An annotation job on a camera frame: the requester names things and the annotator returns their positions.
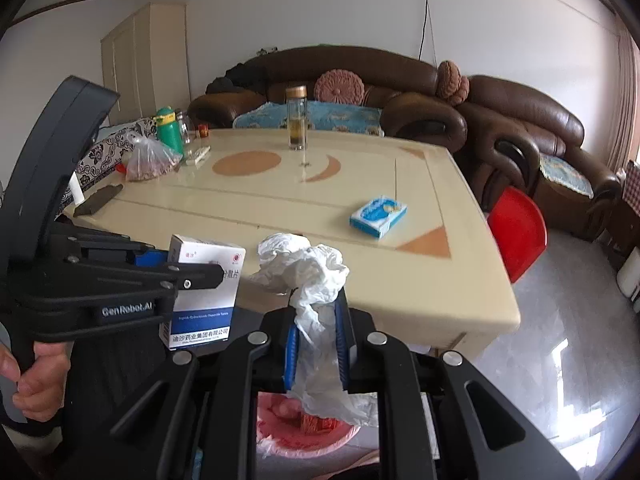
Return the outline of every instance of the patterned sofa cover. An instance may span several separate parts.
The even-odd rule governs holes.
[[[100,182],[106,176],[113,173],[116,165],[122,160],[125,152],[133,150],[133,144],[127,140],[127,134],[135,132],[145,137],[156,136],[156,120],[143,118],[132,123],[105,126],[98,132],[98,142],[89,150],[89,153],[76,167],[78,181],[82,191],[86,191],[94,184]],[[67,187],[60,203],[58,215],[63,209],[73,202],[71,190]]]

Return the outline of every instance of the human hand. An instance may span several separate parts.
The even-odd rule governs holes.
[[[46,422],[62,406],[71,362],[66,355],[66,343],[35,342],[33,353],[33,366],[20,374],[14,356],[0,345],[0,374],[18,383],[18,392],[13,397],[15,407],[26,418]]]

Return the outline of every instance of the floor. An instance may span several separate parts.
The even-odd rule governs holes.
[[[584,480],[609,463],[640,413],[640,323],[619,292],[602,248],[550,232],[548,248],[514,286],[520,329],[474,362],[561,450]],[[260,316],[237,309],[232,335]],[[375,449],[362,428],[322,458],[258,458],[258,480],[307,480],[348,466]]]

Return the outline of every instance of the beige cabinet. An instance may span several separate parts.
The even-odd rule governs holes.
[[[184,5],[147,4],[101,46],[104,85],[120,93],[111,124],[152,116],[164,106],[189,106]]]

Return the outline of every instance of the tissue box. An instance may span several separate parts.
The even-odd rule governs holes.
[[[220,264],[225,277],[218,288],[178,292],[172,320],[160,326],[160,339],[169,349],[229,337],[245,252],[233,244],[177,235],[171,238],[168,262]]]
[[[366,234],[382,238],[405,213],[406,204],[380,196],[352,214],[349,224]]]

